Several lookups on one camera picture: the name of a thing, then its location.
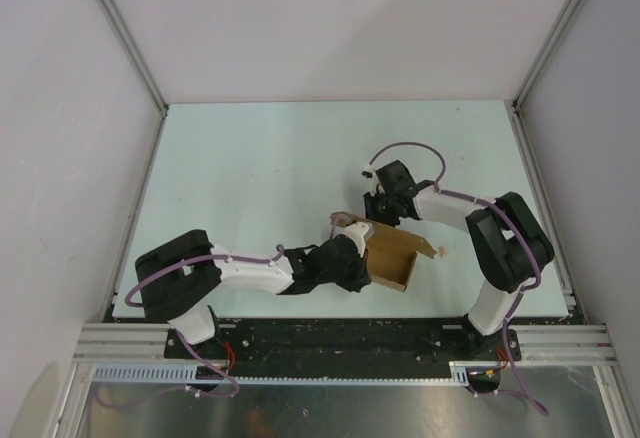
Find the brown cardboard box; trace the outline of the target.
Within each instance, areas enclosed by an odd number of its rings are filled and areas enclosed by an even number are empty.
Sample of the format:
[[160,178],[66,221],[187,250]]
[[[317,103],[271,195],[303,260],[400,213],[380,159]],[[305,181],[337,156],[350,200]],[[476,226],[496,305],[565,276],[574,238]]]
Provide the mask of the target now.
[[436,250],[423,237],[347,212],[330,215],[332,235],[357,222],[368,222],[375,233],[367,240],[367,268],[373,282],[387,288],[405,292],[419,256],[436,257]]

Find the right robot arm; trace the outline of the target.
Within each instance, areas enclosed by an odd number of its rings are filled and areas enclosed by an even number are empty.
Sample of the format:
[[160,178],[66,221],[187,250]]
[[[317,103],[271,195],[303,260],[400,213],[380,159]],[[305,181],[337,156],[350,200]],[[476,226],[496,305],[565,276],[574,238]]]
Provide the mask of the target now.
[[368,167],[364,194],[369,239],[368,271],[378,283],[403,291],[420,255],[432,258],[424,239],[399,230],[404,219],[430,221],[466,233],[484,282],[470,311],[455,323],[430,323],[417,350],[434,359],[484,359],[509,347],[508,324],[524,293],[538,287],[554,259],[553,246],[525,200],[515,192],[483,199],[444,190],[438,181],[417,182],[399,160]]

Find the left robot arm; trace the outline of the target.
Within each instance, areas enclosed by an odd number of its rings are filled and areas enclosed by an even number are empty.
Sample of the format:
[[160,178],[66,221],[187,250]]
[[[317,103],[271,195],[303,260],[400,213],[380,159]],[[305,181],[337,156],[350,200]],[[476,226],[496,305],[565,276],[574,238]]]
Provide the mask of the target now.
[[210,242],[204,230],[191,230],[135,261],[138,284],[125,304],[145,318],[168,323],[197,356],[214,355],[221,345],[217,318],[205,298],[217,288],[246,288],[295,296],[334,284],[359,292],[371,283],[367,240],[373,226],[357,221],[321,245],[279,245],[273,256],[241,255]]

